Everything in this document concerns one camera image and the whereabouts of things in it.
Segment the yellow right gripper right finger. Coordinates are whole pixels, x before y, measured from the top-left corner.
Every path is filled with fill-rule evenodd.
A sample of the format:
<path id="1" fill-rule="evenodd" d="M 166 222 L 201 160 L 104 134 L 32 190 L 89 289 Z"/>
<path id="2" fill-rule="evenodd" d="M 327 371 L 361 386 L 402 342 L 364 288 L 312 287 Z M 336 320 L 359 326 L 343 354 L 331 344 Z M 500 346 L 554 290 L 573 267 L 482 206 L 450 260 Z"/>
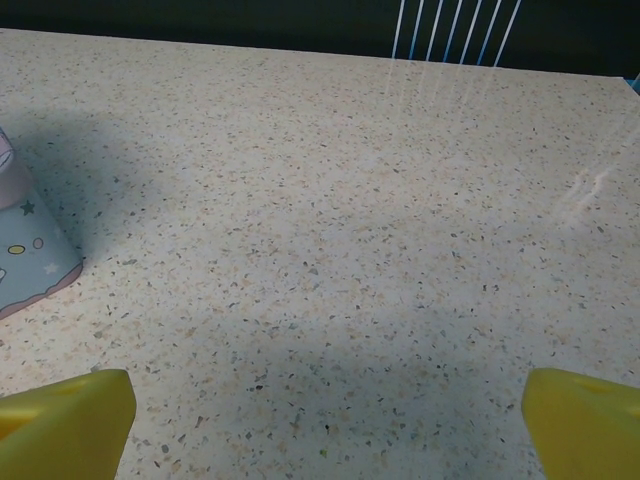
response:
<path id="1" fill-rule="evenodd" d="M 637 479 L 639 390 L 540 368 L 526 381 L 522 414 L 548 479 Z"/>

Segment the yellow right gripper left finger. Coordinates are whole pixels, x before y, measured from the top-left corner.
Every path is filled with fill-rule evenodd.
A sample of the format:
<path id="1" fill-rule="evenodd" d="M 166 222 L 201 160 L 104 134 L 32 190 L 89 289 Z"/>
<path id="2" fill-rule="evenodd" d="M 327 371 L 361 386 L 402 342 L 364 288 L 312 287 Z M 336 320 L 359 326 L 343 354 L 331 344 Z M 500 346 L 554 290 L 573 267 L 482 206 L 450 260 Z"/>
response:
<path id="1" fill-rule="evenodd" d="M 136 415 L 128 373 L 108 369 L 1 399 L 3 479 L 113 479 Z"/>

